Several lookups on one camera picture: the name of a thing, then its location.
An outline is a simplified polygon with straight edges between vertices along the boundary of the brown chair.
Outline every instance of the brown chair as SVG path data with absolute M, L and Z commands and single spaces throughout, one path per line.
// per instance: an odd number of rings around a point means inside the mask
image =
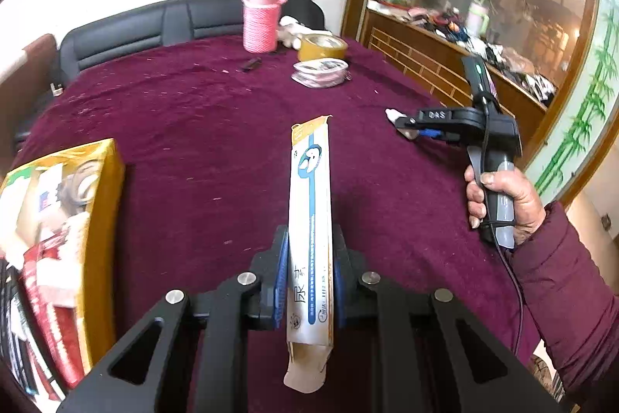
M 24 50 L 25 58 L 18 59 L 8 75 L 0 75 L 0 181 L 15 158 L 15 133 L 33 117 L 37 106 L 51 102 L 50 72 L 56 58 L 56 39 L 45 34 Z

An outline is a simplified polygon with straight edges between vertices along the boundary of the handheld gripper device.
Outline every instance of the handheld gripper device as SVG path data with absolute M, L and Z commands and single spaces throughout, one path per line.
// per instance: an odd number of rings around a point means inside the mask
M 395 110 L 387 116 L 408 139 L 418 135 L 466 147 L 475 180 L 483 172 L 513 170 L 514 159 L 522 155 L 518 125 L 513 116 L 503 114 L 494 83 L 481 57 L 462 58 L 464 75 L 471 87 L 473 105 L 469 108 L 422 109 L 417 117 L 408 117 Z M 482 238 L 504 247 L 514 248 L 514 201 L 510 196 L 488 189 L 487 215 L 482 219 Z

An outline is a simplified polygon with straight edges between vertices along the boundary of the white toothpaste box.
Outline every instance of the white toothpaste box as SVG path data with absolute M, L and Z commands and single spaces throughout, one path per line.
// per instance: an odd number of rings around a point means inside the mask
M 323 386 L 333 347 L 328 118 L 292 129 L 286 314 L 290 358 L 284 384 L 305 393 Z

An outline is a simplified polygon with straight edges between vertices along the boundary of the black sofa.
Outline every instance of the black sofa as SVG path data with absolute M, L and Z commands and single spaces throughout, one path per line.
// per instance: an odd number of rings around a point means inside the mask
M 316 30 L 324 30 L 324 13 L 312 0 L 288 0 L 289 15 Z M 75 28 L 64 37 L 54 62 L 53 82 L 68 86 L 81 71 L 114 58 L 172 46 L 194 39 L 243 33 L 241 0 L 167 0 L 108 16 Z M 15 146 L 26 140 L 36 118 L 51 104 L 51 93 L 39 97 L 32 114 L 15 133 Z

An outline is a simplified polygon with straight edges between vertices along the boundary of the black cable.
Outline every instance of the black cable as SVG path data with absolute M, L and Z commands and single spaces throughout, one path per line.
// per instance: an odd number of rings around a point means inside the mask
M 482 143 L 482 159 L 480 163 L 481 164 L 480 171 L 482 173 L 484 172 L 484 167 L 485 167 L 485 162 L 486 162 L 486 151 L 488 149 L 488 139 L 490 137 L 490 113 L 488 112 L 488 105 L 484 105 L 484 115 L 486 119 L 486 125 L 484 129 L 484 142 Z M 483 184 L 481 186 L 482 186 L 482 191 L 484 192 L 484 201 L 486 204 L 486 217 L 489 217 L 488 216 L 488 193 L 486 191 L 486 187 Z M 507 273 L 510 275 L 510 279 L 512 283 L 514 284 L 514 288 L 516 289 L 516 294 L 518 294 L 519 322 L 518 322 L 518 333 L 516 334 L 516 345 L 514 348 L 514 354 L 516 357 L 518 357 L 518 350 L 520 348 L 520 339 L 522 336 L 522 324 L 524 321 L 524 299 L 522 297 L 522 291 L 520 288 L 520 284 L 518 283 L 518 279 L 516 279 L 514 271 L 511 269 L 511 266 L 507 262 L 505 255 L 501 251 L 501 246 L 496 240 L 494 224 L 490 222 L 488 227 L 490 228 L 490 235 L 492 236 L 492 242 L 494 243 L 496 252 L 501 258 L 501 262 L 503 263 L 503 266 L 507 270 Z

